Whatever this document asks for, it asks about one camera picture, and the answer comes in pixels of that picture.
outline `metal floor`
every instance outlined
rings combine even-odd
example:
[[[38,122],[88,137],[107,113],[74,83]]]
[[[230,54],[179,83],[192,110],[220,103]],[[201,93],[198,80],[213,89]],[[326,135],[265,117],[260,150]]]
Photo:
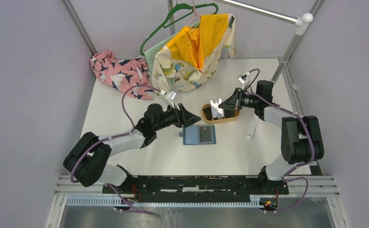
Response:
[[[280,199],[279,208],[297,199]],[[61,228],[334,228],[325,198],[305,199],[291,211],[264,215],[245,208],[144,208],[156,216],[120,213],[112,207],[66,206]]]

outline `white pipe connector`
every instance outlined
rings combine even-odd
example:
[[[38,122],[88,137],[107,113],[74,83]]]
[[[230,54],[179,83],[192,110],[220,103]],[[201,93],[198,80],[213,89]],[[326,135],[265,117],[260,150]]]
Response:
[[[313,21],[313,15],[311,13],[305,13],[301,18],[298,19],[296,26],[296,34],[302,36],[309,26],[310,22]]]

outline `metal pole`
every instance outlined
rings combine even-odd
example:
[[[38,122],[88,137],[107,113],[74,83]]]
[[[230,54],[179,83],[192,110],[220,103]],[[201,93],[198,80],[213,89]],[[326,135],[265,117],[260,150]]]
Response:
[[[169,12],[173,9],[173,0],[168,0],[168,9]],[[171,18],[169,19],[170,23],[174,22],[174,16],[172,15]],[[175,29],[174,29],[174,24],[172,24],[170,27],[170,35],[174,35]]]
[[[315,17],[317,11],[320,9],[320,7],[322,6],[322,3],[324,2],[324,0],[316,0],[316,2],[313,4],[312,9],[310,10],[310,13]],[[292,57],[292,55],[294,54],[296,48],[298,47],[300,40],[302,39],[303,35],[297,35],[295,34],[293,36],[293,39],[291,41],[291,43],[289,44],[288,49],[286,50],[284,56],[282,57],[278,68],[276,69],[274,76],[271,78],[272,82],[276,82],[280,76],[280,74],[282,73],[282,70],[284,69],[285,65],[288,63],[289,59]]]
[[[317,11],[320,9],[320,7],[322,6],[322,3],[324,2],[324,0],[316,0],[316,2],[314,3],[312,9],[310,10],[310,13],[313,16],[316,16]]]
[[[301,38],[302,38],[302,35],[295,34],[293,36],[291,43],[288,46],[288,49],[285,51],[284,56],[282,57],[281,61],[279,62],[278,67],[276,68],[274,76],[271,78],[271,82],[275,83],[278,80],[279,76],[282,73],[282,70],[284,69],[285,64],[289,61],[291,55],[293,54]]]
[[[261,15],[264,15],[270,18],[277,19],[277,20],[285,21],[293,25],[295,25],[298,21],[298,18],[295,18],[295,17],[291,17],[288,15],[269,11],[269,10],[262,9],[262,8],[257,8],[255,6],[246,5],[246,4],[237,2],[237,1],[232,1],[232,0],[214,0],[214,1],[221,2],[224,4],[230,5],[230,6],[238,7],[238,8],[248,10],[254,13],[258,13],[258,14],[261,14]]]
[[[92,43],[88,33],[85,30],[84,25],[82,24],[81,20],[76,13],[74,6],[72,5],[70,0],[61,0],[63,2],[64,7],[66,8],[68,14],[70,15],[72,21],[74,22],[76,28],[78,29],[79,33],[81,34],[82,38],[84,39],[86,46],[88,47],[89,51],[91,52],[91,56],[97,53],[94,44]]]

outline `green hanger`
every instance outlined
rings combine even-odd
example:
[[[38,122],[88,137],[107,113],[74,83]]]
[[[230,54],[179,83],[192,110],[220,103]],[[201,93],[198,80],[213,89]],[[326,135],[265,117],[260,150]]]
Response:
[[[216,13],[218,13],[218,5],[216,4],[216,3],[208,3],[208,4],[201,4],[201,5],[197,5],[197,6],[195,6],[196,7],[196,9],[198,9],[198,8],[203,8],[203,7],[208,7],[208,6],[213,6],[213,7],[215,7],[215,12],[214,13],[212,13],[212,14],[216,14]],[[177,11],[179,11],[179,10],[182,10],[182,9],[185,9],[185,10],[191,10],[191,12],[190,13],[188,13],[188,14],[186,14],[186,15],[184,15],[183,17],[181,17],[181,18],[179,18],[179,19],[176,19],[176,20],[174,20],[172,23],[170,23],[170,24],[167,24],[166,25],[166,23],[169,21],[169,19],[173,16],[173,14],[175,13],[175,12],[177,12]],[[180,3],[180,4],[177,4],[175,7],[173,7],[172,8],[172,10],[168,13],[168,15],[167,15],[167,17],[166,17],[166,19],[165,19],[165,21],[164,22],[162,22],[162,24],[161,25],[159,25],[158,26],[158,28],[156,28],[155,29],[155,31],[153,31],[150,35],[149,35],[149,37],[148,38],[146,38],[145,40],[144,40],[144,42],[141,44],[141,47],[140,47],[140,54],[142,55],[142,56],[144,56],[145,54],[144,54],[144,52],[142,51],[143,50],[143,48],[144,48],[144,46],[145,46],[145,43],[146,42],[148,42],[148,40],[149,39],[151,39],[152,37],[153,37],[153,35],[155,35],[161,28],[167,28],[167,27],[169,27],[169,26],[171,26],[171,25],[173,25],[174,23],[176,23],[176,22],[178,22],[179,20],[181,20],[181,19],[183,19],[183,18],[185,18],[185,17],[187,17],[188,15],[191,15],[192,13],[194,12],[194,9],[193,9],[193,6],[191,6],[191,5],[189,5],[189,4],[186,4],[186,3]]]

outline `pink hanger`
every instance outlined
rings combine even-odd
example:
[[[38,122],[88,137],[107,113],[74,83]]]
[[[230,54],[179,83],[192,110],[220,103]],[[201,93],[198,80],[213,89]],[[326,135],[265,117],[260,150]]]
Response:
[[[194,9],[194,15],[193,15],[193,18],[190,20],[189,23],[187,23],[186,27],[194,20],[195,17],[199,17],[199,15],[197,14],[197,11],[196,11],[196,6],[195,6],[195,3],[194,3],[194,0],[193,1],[193,9]]]

